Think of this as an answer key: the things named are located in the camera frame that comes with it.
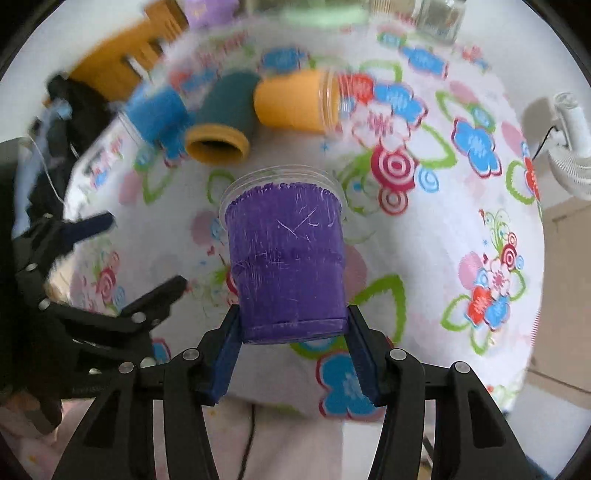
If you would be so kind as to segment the floral tablecloth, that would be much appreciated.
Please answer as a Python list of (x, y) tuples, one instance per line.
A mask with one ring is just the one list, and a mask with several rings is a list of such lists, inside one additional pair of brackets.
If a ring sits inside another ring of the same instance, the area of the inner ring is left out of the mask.
[(271, 17), (190, 32), (79, 161), (67, 299), (117, 315), (169, 278), (165, 361), (245, 314), (233, 395), (373, 421), (342, 339), (353, 304), (425, 363), (465, 361), (502, 411), (532, 356), (544, 274), (531, 154), (477, 50), (376, 20)]

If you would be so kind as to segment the blue plastic cup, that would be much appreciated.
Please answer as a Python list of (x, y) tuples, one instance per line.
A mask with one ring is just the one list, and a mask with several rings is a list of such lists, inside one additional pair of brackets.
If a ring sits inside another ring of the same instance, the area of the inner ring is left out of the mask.
[(191, 120), (191, 115), (179, 93), (171, 86), (151, 93), (141, 87), (122, 109), (138, 136), (155, 145), (169, 131), (178, 131)]

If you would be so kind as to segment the purple plush toy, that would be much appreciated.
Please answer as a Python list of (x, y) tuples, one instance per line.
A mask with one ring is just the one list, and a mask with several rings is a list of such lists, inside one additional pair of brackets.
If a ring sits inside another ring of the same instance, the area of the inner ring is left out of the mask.
[(231, 23), (238, 0), (185, 0), (183, 12), (190, 28), (216, 27)]

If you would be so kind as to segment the orange plastic cup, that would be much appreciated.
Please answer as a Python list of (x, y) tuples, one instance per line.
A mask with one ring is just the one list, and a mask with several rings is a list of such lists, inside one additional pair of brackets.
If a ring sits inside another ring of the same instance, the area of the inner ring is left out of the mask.
[(341, 99), (338, 73), (307, 69), (260, 81), (253, 107), (263, 126), (325, 135), (338, 129)]

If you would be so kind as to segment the black clothing pile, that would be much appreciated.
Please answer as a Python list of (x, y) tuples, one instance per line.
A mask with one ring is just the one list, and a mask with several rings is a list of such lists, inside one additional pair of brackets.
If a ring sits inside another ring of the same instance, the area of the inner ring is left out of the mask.
[(89, 85), (58, 73), (47, 83), (50, 104), (24, 140), (16, 173), (15, 228), (45, 214), (60, 217), (71, 172), (109, 126), (116, 108)]

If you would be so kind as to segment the purple plastic cup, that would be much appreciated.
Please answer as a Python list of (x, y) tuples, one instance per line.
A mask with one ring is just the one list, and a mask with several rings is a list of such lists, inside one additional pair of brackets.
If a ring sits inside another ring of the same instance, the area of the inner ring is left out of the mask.
[(346, 332), (344, 194), (322, 170), (264, 168), (233, 182), (219, 204), (246, 343)]

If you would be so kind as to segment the glass mason jar mug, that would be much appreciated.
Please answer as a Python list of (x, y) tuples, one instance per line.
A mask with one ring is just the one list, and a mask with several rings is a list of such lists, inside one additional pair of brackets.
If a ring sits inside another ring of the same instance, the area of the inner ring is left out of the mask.
[(442, 43), (453, 44), (463, 22), (466, 5), (466, 0), (423, 0), (417, 29)]

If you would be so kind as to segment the green desk fan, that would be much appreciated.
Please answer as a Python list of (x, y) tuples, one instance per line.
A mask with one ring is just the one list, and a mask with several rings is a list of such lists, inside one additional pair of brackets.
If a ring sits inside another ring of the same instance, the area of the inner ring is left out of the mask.
[(366, 23), (370, 2), (356, 0), (294, 0), (239, 2), (239, 12), (247, 16), (267, 16), (291, 25), (341, 28)]

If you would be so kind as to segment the white circulator fan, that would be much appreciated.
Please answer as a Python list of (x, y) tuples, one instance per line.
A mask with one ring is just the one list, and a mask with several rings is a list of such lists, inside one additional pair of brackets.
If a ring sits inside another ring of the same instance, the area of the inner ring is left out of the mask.
[(590, 200), (590, 126), (574, 94), (554, 97), (560, 127), (548, 148), (549, 164), (555, 180), (572, 196)]

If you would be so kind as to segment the teal cup orange rim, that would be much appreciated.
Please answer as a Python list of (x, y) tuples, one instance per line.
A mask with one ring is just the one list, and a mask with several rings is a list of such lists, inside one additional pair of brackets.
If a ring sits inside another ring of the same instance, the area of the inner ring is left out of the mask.
[(259, 82), (259, 75), (252, 71), (235, 71), (213, 84), (184, 135), (190, 157), (211, 165), (245, 161), (259, 125), (253, 107)]

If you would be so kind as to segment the white side cabinet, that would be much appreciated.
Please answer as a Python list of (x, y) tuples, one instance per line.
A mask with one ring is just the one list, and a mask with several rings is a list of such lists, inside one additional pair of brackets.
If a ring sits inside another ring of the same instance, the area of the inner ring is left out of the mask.
[(545, 273), (527, 381), (590, 407), (590, 204), (570, 199), (544, 214)]

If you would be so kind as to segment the wooden chair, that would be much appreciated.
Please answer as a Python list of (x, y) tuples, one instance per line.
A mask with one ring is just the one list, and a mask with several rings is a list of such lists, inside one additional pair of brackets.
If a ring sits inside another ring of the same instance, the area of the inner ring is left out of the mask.
[(133, 93), (163, 55), (164, 47), (188, 28), (175, 1), (155, 1), (144, 8), (144, 19), (101, 42), (69, 73), (109, 101)]

